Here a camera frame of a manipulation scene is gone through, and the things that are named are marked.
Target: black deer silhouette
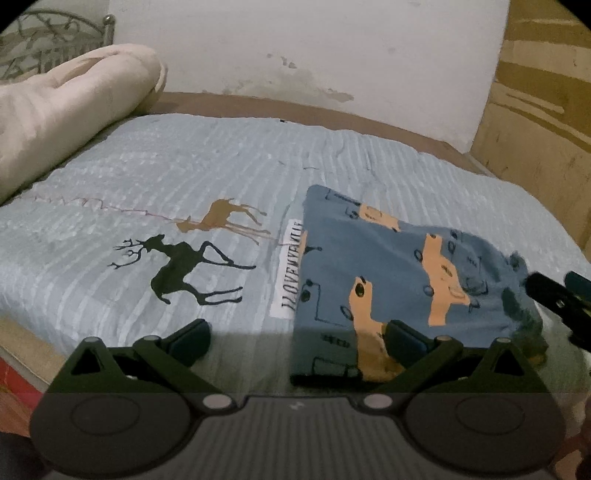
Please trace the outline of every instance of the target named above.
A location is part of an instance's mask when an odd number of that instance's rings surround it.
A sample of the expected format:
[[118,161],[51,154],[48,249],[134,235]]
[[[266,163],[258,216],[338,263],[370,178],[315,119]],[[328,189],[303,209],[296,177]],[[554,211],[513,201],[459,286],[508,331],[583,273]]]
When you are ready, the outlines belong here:
[[[197,303],[200,305],[220,305],[221,303],[239,303],[242,301],[242,297],[238,297],[237,299],[226,299],[220,301],[208,301],[209,297],[213,297],[214,295],[223,295],[226,293],[234,293],[237,291],[242,290],[242,287],[233,288],[232,290],[220,290],[220,291],[213,291],[211,293],[201,293],[197,291],[195,287],[191,284],[186,283],[184,278],[187,274],[191,273],[193,269],[199,265],[200,263],[210,264],[210,265],[219,265],[221,267],[232,267],[232,268],[239,268],[240,270],[253,270],[256,268],[256,265],[251,266],[244,266],[244,265],[236,265],[233,260],[228,258],[218,247],[216,247],[213,243],[209,241],[205,241],[201,244],[201,247],[198,251],[195,251],[191,245],[187,242],[180,242],[176,245],[167,245],[162,242],[164,239],[164,235],[156,235],[151,238],[148,238],[146,241],[142,242],[136,240],[134,243],[131,239],[125,240],[123,245],[118,245],[114,247],[115,250],[126,250],[126,254],[128,257],[135,257],[129,263],[118,265],[116,263],[111,263],[110,267],[115,267],[117,270],[118,268],[125,267],[127,265],[132,265],[138,261],[140,261],[142,256],[142,251],[151,252],[152,250],[156,250],[158,252],[162,252],[164,255],[169,257],[169,262],[163,266],[158,273],[154,276],[152,281],[150,282],[150,286],[152,290],[156,294],[156,296],[163,301],[164,303],[170,305],[170,300],[165,299],[163,295],[168,295],[173,292],[177,291],[188,291],[192,294]],[[133,250],[135,247],[140,247],[139,250]],[[224,263],[214,262],[205,258],[205,250],[207,247],[213,248],[217,254],[224,260]]]

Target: beige blanket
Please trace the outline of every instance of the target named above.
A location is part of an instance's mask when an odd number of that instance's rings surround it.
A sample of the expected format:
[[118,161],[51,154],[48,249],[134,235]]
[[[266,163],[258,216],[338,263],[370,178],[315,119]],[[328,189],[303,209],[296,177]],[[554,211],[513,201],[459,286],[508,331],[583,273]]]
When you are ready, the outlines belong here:
[[0,86],[0,204],[108,125],[146,113],[166,74],[154,50],[124,44]]

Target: bed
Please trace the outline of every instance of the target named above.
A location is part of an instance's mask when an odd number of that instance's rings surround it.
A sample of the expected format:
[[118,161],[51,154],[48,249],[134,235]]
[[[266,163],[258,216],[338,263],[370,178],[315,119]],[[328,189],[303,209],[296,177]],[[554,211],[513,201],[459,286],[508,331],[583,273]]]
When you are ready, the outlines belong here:
[[[10,64],[9,77],[27,73]],[[314,184],[403,222],[481,236],[557,281],[591,277],[537,200],[440,142],[340,113],[320,122],[318,109],[281,102],[269,113],[265,100],[233,98],[217,118],[228,97],[215,97],[163,95],[0,207],[0,353],[39,391],[87,336],[130,345],[201,317],[213,329],[193,366],[204,379],[235,395],[309,393],[290,383],[293,318],[273,306],[284,234]],[[163,287],[167,265],[181,264]],[[540,375],[566,408],[589,391],[589,358],[540,312],[550,346]]]
[[96,48],[111,45],[115,17],[102,25],[71,12],[29,9],[0,37],[0,82],[45,73]]

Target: mattress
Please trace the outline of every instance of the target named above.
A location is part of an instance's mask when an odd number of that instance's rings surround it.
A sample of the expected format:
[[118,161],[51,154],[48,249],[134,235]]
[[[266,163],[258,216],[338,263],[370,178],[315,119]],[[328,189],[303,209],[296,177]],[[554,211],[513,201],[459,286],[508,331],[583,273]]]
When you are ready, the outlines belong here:
[[[60,355],[212,325],[193,370],[232,393],[291,393],[293,316],[278,305],[285,234],[313,184],[403,222],[517,250],[561,281],[591,265],[558,221],[513,184],[404,144],[278,119],[166,114],[101,132],[0,208],[0,317]],[[589,361],[541,309],[557,393],[589,388]]]

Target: circular pad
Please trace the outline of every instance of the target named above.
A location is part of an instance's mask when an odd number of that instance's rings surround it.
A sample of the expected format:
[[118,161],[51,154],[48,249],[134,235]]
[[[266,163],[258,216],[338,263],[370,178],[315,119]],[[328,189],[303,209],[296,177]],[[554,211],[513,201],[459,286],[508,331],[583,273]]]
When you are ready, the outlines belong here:
[[173,453],[190,428],[189,407],[182,397],[161,390],[47,393],[33,412],[31,440],[40,455],[66,475],[140,473]]
[[438,393],[414,397],[409,434],[439,462],[463,473],[517,475],[548,466],[563,441],[550,394]]

